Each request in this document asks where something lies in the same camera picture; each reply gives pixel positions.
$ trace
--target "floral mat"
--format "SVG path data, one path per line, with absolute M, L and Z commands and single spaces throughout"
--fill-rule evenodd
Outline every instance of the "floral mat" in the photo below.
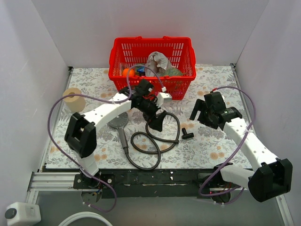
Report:
M 197 77 L 191 82 L 187 93 L 182 101 L 172 101 L 162 106 L 162 109 L 171 112 L 179 118 L 181 128 L 185 127 L 188 133 L 194 133 L 194 138 L 182 140 L 176 147 L 167 153 L 162 154 L 159 169 L 200 169 L 212 168 L 224 162 L 235 150 L 236 144 L 220 129 L 215 130 L 198 121 L 190 121 L 189 117 L 195 101 L 204 99 L 204 94 L 209 93 L 219 86 L 237 86 L 235 77 L 230 66 L 203 66 L 196 65 Z M 73 70 L 69 87 L 79 88 L 83 94 L 94 97 L 110 99 L 117 92 L 114 83 L 108 78 L 108 68 L 77 68 Z M 247 120 L 246 110 L 238 91 L 233 89 L 222 89 L 226 106 L 236 107 Z M 101 103 L 86 99 L 86 107 L 81 112 L 88 112 Z M 54 137 L 59 145 L 72 157 L 74 153 L 64 141 L 69 118 L 72 115 L 64 104 L 59 122 L 55 128 Z M 138 165 L 150 167 L 157 161 L 156 155 L 143 154 L 135 150 L 130 144 L 131 135 L 137 131 L 145 132 L 145 121 L 139 110 L 128 111 L 129 122 L 125 126 L 125 133 L 129 143 L 131 159 Z M 173 118 L 166 117 L 161 133 L 151 130 L 155 136 L 164 139 L 174 139 L 176 135 L 176 123 Z M 143 150 L 154 151 L 154 147 L 146 137 L 136 137 L 135 143 Z M 170 144 L 157 141 L 160 149 L 163 150 Z M 118 132 L 109 126 L 104 126 L 97 133 L 97 148 L 94 151 L 97 165 L 101 169 L 132 169 L 134 168 L 126 159 L 119 141 Z M 243 168 L 250 168 L 247 158 L 238 152 L 231 160 Z M 76 165 L 67 159 L 54 145 L 48 150 L 46 160 L 47 169 L 74 169 Z

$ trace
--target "black hose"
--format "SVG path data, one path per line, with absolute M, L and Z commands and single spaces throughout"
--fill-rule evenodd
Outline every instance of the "black hose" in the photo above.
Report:
M 131 144 L 132 144 L 132 146 L 134 147 L 134 149 L 136 149 L 136 150 L 139 151 L 139 152 L 142 152 L 142 153 L 145 153 L 145 154 L 158 154 L 158 160 L 157 160 L 157 162 L 156 162 L 156 164 L 155 164 L 154 166 L 152 166 L 152 167 L 150 167 L 150 168 L 144 168 L 144 167 L 141 167 L 141 166 L 138 166 L 137 164 L 135 164 L 135 163 L 131 160 L 131 158 L 130 158 L 130 156 L 129 156 L 129 154 L 128 154 L 128 149 L 125 150 L 127 159 L 128 159 L 129 162 L 130 162 L 133 166 L 135 166 L 136 168 L 138 168 L 138 169 L 140 169 L 140 170 L 153 170 L 153 169 L 155 169 L 155 168 L 159 165 L 159 163 L 160 163 L 160 161 L 161 161 L 161 154 L 164 153 L 164 152 L 170 151 L 171 149 L 174 148 L 174 146 L 175 146 L 176 144 L 179 143 L 180 130 L 181 130 L 180 121 L 179 121 L 179 119 L 177 118 L 177 116 L 175 116 L 175 115 L 172 114 L 172 113 L 166 113 L 166 115 L 170 115 L 171 117 L 173 117 L 173 118 L 175 119 L 176 123 L 177 123 L 177 127 L 178 127 L 178 128 L 177 128 L 177 136 L 176 136 L 175 140 L 165 140 L 165 139 L 161 139 L 161 138 L 159 138 L 159 137 L 155 137 L 154 135 L 152 135 L 152 134 L 150 133 L 149 128 L 148 128 L 148 125 L 149 125 L 149 124 L 146 123 L 146 125 L 145 125 L 146 133 L 144 133 L 144 132 L 136 132 L 136 133 L 134 133 L 134 134 L 132 135 L 132 137 L 131 137 Z M 148 139 L 150 139 L 150 141 L 154 144 L 154 146 L 155 146 L 155 148 L 156 148 L 156 151 L 154 151 L 154 152 L 148 152 L 148 151 L 142 150 L 141 148 L 137 147 L 137 145 L 134 143 L 134 137 L 137 136 L 137 135 L 144 135 L 144 136 L 146 136 Z M 161 141 L 161 142 L 166 142 L 166 143 L 173 143 L 173 144 L 172 144 L 170 147 L 168 147 L 168 148 L 166 148 L 166 149 L 164 149 L 164 150 L 161 151 L 160 148 L 158 147 L 158 145 L 157 145 L 157 143 L 156 143 L 155 140 L 158 140 L 158 141 Z

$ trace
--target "black clamp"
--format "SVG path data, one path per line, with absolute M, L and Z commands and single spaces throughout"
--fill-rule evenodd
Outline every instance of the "black clamp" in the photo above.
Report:
M 160 107 L 157 104 L 157 97 L 149 98 L 153 91 L 154 85 L 146 79 L 142 79 L 137 86 L 134 86 L 130 100 L 132 101 L 131 108 L 137 108 L 143 112 L 143 118 L 148 122 L 150 128 L 162 132 L 163 120 L 166 116 L 166 111 L 157 115 Z M 129 96 L 128 87 L 124 87 L 119 93 Z
M 241 118 L 242 114 L 235 108 L 226 108 L 226 104 L 220 92 L 211 92 L 204 95 L 205 101 L 198 99 L 192 110 L 190 120 L 194 120 L 198 111 L 201 111 L 198 121 L 203 125 L 217 129 L 224 129 L 226 122 Z

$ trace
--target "wire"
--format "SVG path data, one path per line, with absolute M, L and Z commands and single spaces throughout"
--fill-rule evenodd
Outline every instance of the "wire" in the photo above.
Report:
M 227 188 L 227 185 L 228 184 L 225 184 L 225 187 L 224 187 L 224 189 L 222 189 L 220 192 L 223 192 L 223 191 L 225 191 L 226 190 L 226 188 Z
M 128 149 L 125 150 L 125 153 L 126 153 L 126 157 L 127 159 L 129 160 L 129 162 L 135 166 L 136 168 L 140 169 L 140 170 L 153 170 L 155 169 L 160 161 L 161 161 L 161 154 L 164 153 L 164 152 L 168 152 L 170 151 L 171 149 L 173 149 L 175 147 L 176 144 L 179 143 L 179 136 L 180 136 L 180 130 L 181 130 L 181 126 L 180 126 L 180 121 L 179 119 L 177 118 L 177 116 L 175 116 L 174 114 L 172 113 L 169 113 L 167 112 L 166 115 L 170 115 L 171 117 L 173 117 L 177 123 L 177 135 L 176 135 L 176 138 L 175 140 L 165 140 L 165 139 L 161 139 L 159 137 L 155 137 L 154 135 L 152 135 L 149 131 L 149 128 L 148 128 L 148 123 L 146 123 L 145 125 L 145 131 L 146 133 L 144 132 L 136 132 L 134 133 L 132 136 L 131 136 L 131 144 L 132 146 L 134 147 L 134 149 L 136 149 L 137 151 L 141 152 L 141 153 L 144 153 L 144 154 L 158 154 L 158 159 L 157 159 L 157 162 L 154 166 L 150 167 L 150 168 L 144 168 L 144 167 L 141 167 L 141 166 L 138 166 L 136 163 L 133 162 L 133 160 L 130 158 L 129 156 L 129 153 L 128 153 Z M 148 139 L 150 139 L 150 141 L 154 144 L 155 148 L 156 148 L 156 151 L 154 152 L 148 152 L 148 151 L 145 151 L 145 150 L 142 150 L 141 148 L 137 147 L 137 145 L 134 143 L 134 138 L 138 135 L 144 135 L 146 136 Z M 155 142 L 155 140 L 158 140 L 158 141 L 161 141 L 161 142 L 166 142 L 166 143 L 173 143 L 172 145 L 170 145 L 170 147 L 164 149 L 164 150 L 160 150 L 160 148 L 158 147 L 157 143 Z
M 79 212 L 79 213 L 73 214 L 70 217 L 66 218 L 62 223 L 60 223 L 59 226 L 68 226 L 72 222 L 74 222 L 78 219 L 82 219 L 82 218 L 95 218 L 95 219 L 102 221 L 107 226 L 113 226 L 106 218 L 104 218 L 103 216 L 101 216 L 97 213 L 93 213 L 93 212 Z
M 240 148 L 242 147 L 244 141 L 246 140 L 246 137 L 247 137 L 247 135 L 248 135 L 248 133 L 249 133 L 250 128 L 253 126 L 253 124 L 254 124 L 254 122 L 255 122 L 255 120 L 256 120 L 256 107 L 255 107 L 255 104 L 254 104 L 253 100 L 249 97 L 249 95 L 247 95 L 247 94 L 246 94 L 244 91 L 242 91 L 241 89 L 239 89 L 239 88 L 237 88 L 237 87 L 232 87 L 232 86 L 222 86 L 222 87 L 214 88 L 212 91 L 216 91 L 216 90 L 224 89 L 224 88 L 236 89 L 236 90 L 242 92 L 243 94 L 245 94 L 245 95 L 249 98 L 249 100 L 251 101 L 251 104 L 252 104 L 253 110 L 254 110 L 254 116 L 253 116 L 253 120 L 250 122 L 250 124 L 249 124 L 249 125 L 247 126 L 247 128 L 246 128 L 246 133 L 245 133 L 244 137 L 242 138 L 242 140 L 240 141 L 239 145 L 237 146 L 237 148 L 235 149 L 235 151 L 232 153 L 232 155 L 231 155 L 231 156 L 230 156 L 223 164 L 221 164 L 221 165 L 216 169 L 216 171 L 214 171 L 213 174 L 211 174 L 211 175 L 204 181 L 204 183 L 201 185 L 201 187 L 199 188 L 198 193 L 199 193 L 199 195 L 201 195 L 201 196 L 217 196 L 217 195 L 221 195 L 221 194 L 226 194 L 226 193 L 232 192 L 232 191 L 234 191 L 235 189 L 239 188 L 239 186 L 236 186 L 236 187 L 234 187 L 234 188 L 232 188 L 232 189 L 228 189 L 227 191 L 220 192 L 220 193 L 216 193 L 216 194 L 204 194 L 204 193 L 202 193 L 202 190 L 204 189 L 204 187 L 206 186 L 206 184 L 207 184 L 207 183 L 208 183 L 208 182 L 209 182 L 209 181 L 210 181 L 210 180 L 211 180 L 218 172 L 220 172 L 221 169 L 222 169 L 224 166 L 226 166 L 226 164 L 227 164 L 227 163 L 228 163 L 228 162 L 229 162 L 229 161 L 237 154 L 237 152 L 240 150 Z M 227 202 L 227 204 L 230 204 L 230 203 L 234 202 L 235 200 L 237 200 L 237 199 L 241 196 L 243 190 L 244 190 L 244 188 L 241 190 L 241 192 L 238 194 L 238 196 L 237 196 L 235 199 L 231 200 L 230 202 Z
M 125 101 L 129 100 L 130 97 L 132 96 L 132 89 L 131 89 L 130 81 L 129 81 L 129 72 L 131 71 L 131 69 L 133 69 L 133 68 L 135 68 L 135 67 L 137 67 L 137 66 L 138 66 L 138 67 L 145 67 L 145 68 L 148 68 L 147 66 L 144 66 L 144 65 L 133 65 L 132 67 L 129 68 L 129 70 L 127 71 L 127 86 L 129 87 L 129 95 L 128 95 L 128 97 L 127 97 L 126 99 L 120 100 L 120 101 L 116 101 L 116 102 L 114 102 L 114 103 L 119 104 L 119 103 L 125 102 Z M 158 75 L 157 75 L 156 73 L 154 73 L 154 74 L 155 74 L 156 77 L 158 78 L 158 80 L 159 80 L 159 82 L 160 82 L 160 84 L 161 84 L 161 87 L 164 88 L 164 85 L 163 85 L 161 79 L 158 77 Z M 54 138 L 53 138 L 53 136 L 52 136 L 52 134 L 51 134 L 51 131 L 50 131 L 51 115 L 52 115 L 52 113 L 53 113 L 54 108 L 56 107 L 56 105 L 57 105 L 58 103 L 60 103 L 62 100 L 64 100 L 65 98 L 67 98 L 67 97 L 74 97 L 74 96 L 85 97 L 85 98 L 89 98 L 89 99 L 92 99 L 92 100 L 97 100 L 97 101 L 100 101 L 100 102 L 104 102 L 104 103 L 108 103 L 108 104 L 113 104 L 112 101 L 105 100 L 105 99 L 99 99 L 99 98 L 91 97 L 91 96 L 84 95 L 84 94 L 69 94 L 69 95 L 63 96 L 63 97 L 59 98 L 59 99 L 53 104 L 53 106 L 52 106 L 51 109 L 50 109 L 49 116 L 48 116 L 48 120 L 47 120 L 47 131 L 48 131 L 50 140 L 51 140 L 51 141 L 53 142 L 53 144 L 57 147 L 57 149 L 60 150 L 60 152 L 61 152 L 62 154 L 64 154 L 68 159 L 70 159 L 73 163 L 75 163 L 75 164 L 79 167 L 79 169 L 80 169 L 81 171 L 83 171 L 86 175 L 88 175 L 89 177 L 93 178 L 94 180 L 97 180 L 98 182 L 100 182 L 100 183 L 106 185 L 109 189 L 112 190 L 112 192 L 113 192 L 113 194 L 114 194 L 114 204 L 112 205 L 112 207 L 111 207 L 109 210 L 103 210 L 103 209 L 101 209 L 101 208 L 99 208 L 99 207 L 97 207 L 97 206 L 94 206 L 94 205 L 92 205 L 92 204 L 90 204 L 90 203 L 88 203 L 88 202 L 85 202 L 85 204 L 90 205 L 90 206 L 92 206 L 93 208 L 95 208 L 95 209 L 97 209 L 97 210 L 99 210 L 99 211 L 101 211 L 101 212 L 110 212 L 112 209 L 114 209 L 114 207 L 116 206 L 116 202 L 117 202 L 117 194 L 116 194 L 115 190 L 114 190 L 114 189 L 111 187 L 111 185 L 109 185 L 108 183 L 102 181 L 102 180 L 99 179 L 99 178 L 96 178 L 96 177 L 92 176 L 89 172 L 87 172 L 85 169 L 83 169 L 83 167 L 82 167 L 76 160 L 74 160 L 70 155 L 68 155 L 68 154 L 67 154 L 67 153 L 66 153 L 66 152 L 58 145 L 58 143 L 54 140 Z

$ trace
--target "black bracket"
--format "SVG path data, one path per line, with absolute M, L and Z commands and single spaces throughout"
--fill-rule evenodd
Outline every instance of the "black bracket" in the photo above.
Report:
M 114 187 L 115 185 L 114 174 L 101 174 L 101 175 L 98 174 L 95 176 L 101 179 L 102 181 L 108 183 L 112 187 Z M 83 174 L 76 174 L 74 177 L 74 182 L 73 182 L 74 189 L 92 189 L 98 187 L 103 188 L 104 185 L 99 183 L 92 185 Z
M 259 202 L 266 201 L 291 190 L 293 165 L 288 159 L 262 163 L 249 179 L 248 189 Z
M 81 158 L 86 158 L 96 149 L 96 128 L 94 122 L 88 122 L 84 114 L 74 113 L 65 134 L 68 146 Z

